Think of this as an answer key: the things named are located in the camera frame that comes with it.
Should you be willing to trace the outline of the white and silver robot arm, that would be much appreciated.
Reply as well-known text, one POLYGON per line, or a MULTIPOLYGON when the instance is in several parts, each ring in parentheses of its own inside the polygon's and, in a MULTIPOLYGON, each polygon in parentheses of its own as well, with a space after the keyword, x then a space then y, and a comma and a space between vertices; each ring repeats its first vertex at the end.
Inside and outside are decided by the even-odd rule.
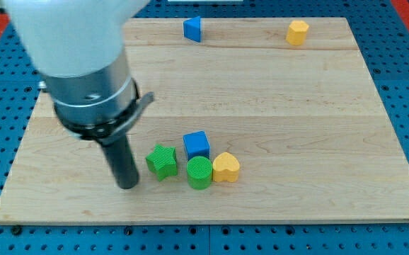
POLYGON ((139 96, 122 27, 149 0, 4 0, 65 128, 109 143, 125 135, 154 95, 139 96))

